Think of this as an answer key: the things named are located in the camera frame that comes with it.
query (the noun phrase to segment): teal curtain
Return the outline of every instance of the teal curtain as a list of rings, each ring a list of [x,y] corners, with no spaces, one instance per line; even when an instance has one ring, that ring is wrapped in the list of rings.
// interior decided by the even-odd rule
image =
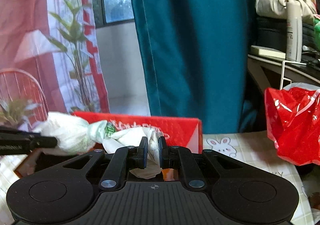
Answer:
[[[132,0],[151,115],[237,132],[255,0]]]

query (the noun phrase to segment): red plastic bag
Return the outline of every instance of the red plastic bag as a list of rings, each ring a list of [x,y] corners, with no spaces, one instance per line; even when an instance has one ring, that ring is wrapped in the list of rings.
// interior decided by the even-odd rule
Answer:
[[[264,100],[268,138],[278,156],[297,166],[320,165],[320,89],[267,88]]]

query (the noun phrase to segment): pink bunny ear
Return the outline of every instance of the pink bunny ear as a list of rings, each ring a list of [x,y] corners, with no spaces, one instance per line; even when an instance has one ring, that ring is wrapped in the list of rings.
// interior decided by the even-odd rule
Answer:
[[[212,146],[220,144],[218,141],[216,141],[215,139],[212,139],[212,138],[207,139],[207,142],[209,145],[212,145]]]
[[[230,138],[225,137],[221,139],[221,144],[229,144],[230,141],[231,141]]]

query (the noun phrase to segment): red box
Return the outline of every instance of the red box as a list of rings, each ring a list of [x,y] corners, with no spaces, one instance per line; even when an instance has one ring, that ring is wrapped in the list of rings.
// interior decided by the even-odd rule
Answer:
[[[143,117],[110,113],[74,112],[89,123],[107,120],[118,130],[149,127],[164,134],[168,146],[187,147],[192,153],[202,152],[202,124],[199,119],[174,117]]]

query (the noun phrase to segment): table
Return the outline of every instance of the table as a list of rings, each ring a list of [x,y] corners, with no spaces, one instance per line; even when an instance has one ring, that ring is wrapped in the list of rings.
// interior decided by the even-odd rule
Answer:
[[[281,74],[283,59],[275,57],[254,56],[248,54],[248,70],[260,91],[271,87],[262,67]],[[285,66],[284,76],[292,82],[303,82],[320,86],[320,72],[305,65],[290,64]]]

